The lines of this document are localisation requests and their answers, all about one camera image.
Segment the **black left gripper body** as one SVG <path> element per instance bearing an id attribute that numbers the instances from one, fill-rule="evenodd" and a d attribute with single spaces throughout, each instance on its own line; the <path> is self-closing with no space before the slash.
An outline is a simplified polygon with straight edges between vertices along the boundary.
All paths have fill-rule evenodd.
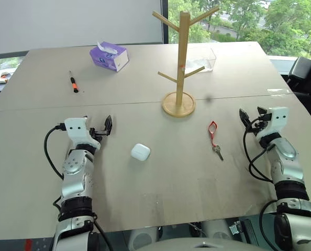
<path id="1" fill-rule="evenodd" d="M 111 128 L 103 131 L 96 131 L 95 128 L 90 128 L 89 133 L 91 138 L 96 140 L 98 143 L 101 143 L 104 136 L 109 136 L 111 133 Z"/>

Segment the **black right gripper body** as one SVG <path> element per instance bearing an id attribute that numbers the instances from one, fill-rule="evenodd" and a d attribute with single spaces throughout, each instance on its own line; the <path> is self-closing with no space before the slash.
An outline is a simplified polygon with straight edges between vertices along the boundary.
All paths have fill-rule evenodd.
<path id="1" fill-rule="evenodd" d="M 249 124 L 249 133 L 257 135 L 260 131 L 267 127 L 268 122 L 271 121 L 272 114 L 265 113 L 252 120 Z"/>

